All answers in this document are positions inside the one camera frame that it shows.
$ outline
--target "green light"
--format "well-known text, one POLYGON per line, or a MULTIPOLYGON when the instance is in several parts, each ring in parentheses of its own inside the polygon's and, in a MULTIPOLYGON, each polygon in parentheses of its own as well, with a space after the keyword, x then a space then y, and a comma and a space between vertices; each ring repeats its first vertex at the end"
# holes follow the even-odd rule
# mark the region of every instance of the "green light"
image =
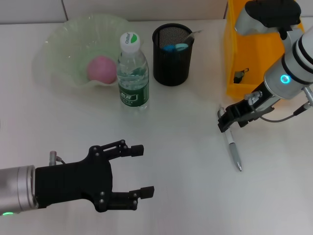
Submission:
POLYGON ((14 214, 14 213, 13 212, 6 212, 6 213, 3 213, 2 215, 6 216, 6 215, 11 215, 11 214, 14 214))

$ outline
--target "blue object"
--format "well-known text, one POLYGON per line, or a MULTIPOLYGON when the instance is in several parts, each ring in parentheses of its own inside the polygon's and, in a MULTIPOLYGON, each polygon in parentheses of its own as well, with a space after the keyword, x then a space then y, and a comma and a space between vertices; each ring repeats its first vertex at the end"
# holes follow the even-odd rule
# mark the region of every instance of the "blue object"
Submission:
POLYGON ((188 45, 186 43, 179 43, 175 45, 176 51, 182 51, 188 48, 188 45))
POLYGON ((288 83, 290 83, 290 77, 288 76, 288 75, 282 75, 281 77, 280 77, 280 80, 281 80, 281 82, 282 83, 284 83, 284 84, 288 84, 288 83))
POLYGON ((165 51, 168 51, 168 52, 174 52, 176 50, 174 45, 167 45, 167 46, 163 47, 162 49, 165 51))

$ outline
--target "pink ball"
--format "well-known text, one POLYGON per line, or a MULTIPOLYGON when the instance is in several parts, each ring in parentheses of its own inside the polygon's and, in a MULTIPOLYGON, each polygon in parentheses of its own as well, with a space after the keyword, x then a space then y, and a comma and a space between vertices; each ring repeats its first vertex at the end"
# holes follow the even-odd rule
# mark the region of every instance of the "pink ball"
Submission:
POLYGON ((106 56, 94 58, 87 67, 89 80, 111 84, 116 80, 116 64, 106 56))

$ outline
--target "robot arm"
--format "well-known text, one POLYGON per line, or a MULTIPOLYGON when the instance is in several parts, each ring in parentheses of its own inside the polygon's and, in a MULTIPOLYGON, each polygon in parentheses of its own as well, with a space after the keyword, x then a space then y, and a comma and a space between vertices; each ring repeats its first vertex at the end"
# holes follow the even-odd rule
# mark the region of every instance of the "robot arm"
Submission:
POLYGON ((313 84, 313 28, 305 34, 300 29, 293 30, 293 26, 300 23, 300 14, 301 9, 294 0, 246 3, 237 19, 236 31, 242 35, 278 32, 285 54, 265 72, 264 81, 251 94, 225 109, 225 114, 219 118, 221 132, 234 122, 244 127, 262 118, 274 110, 272 106, 280 99, 292 99, 302 91, 309 102, 296 110, 293 116, 313 106, 309 87, 313 84))
MULTIPOLYGON (((92 146, 76 163, 36 168, 22 166, 0 170, 0 215, 46 208, 55 203, 87 199, 98 212, 136 210, 138 198, 151 198, 154 187, 130 192, 112 192, 110 160, 141 156, 142 145, 129 148, 124 140, 92 146)), ((52 162, 56 153, 52 152, 52 162)))

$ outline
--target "plastic bottle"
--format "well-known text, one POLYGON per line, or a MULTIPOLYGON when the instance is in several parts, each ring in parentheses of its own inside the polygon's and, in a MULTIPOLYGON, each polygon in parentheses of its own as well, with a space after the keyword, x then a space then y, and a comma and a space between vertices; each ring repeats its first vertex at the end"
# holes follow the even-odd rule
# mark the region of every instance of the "plastic bottle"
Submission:
POLYGON ((146 109, 149 101, 149 67, 140 50, 139 36, 132 32, 120 38, 122 53, 117 62, 121 101, 134 109, 146 109))

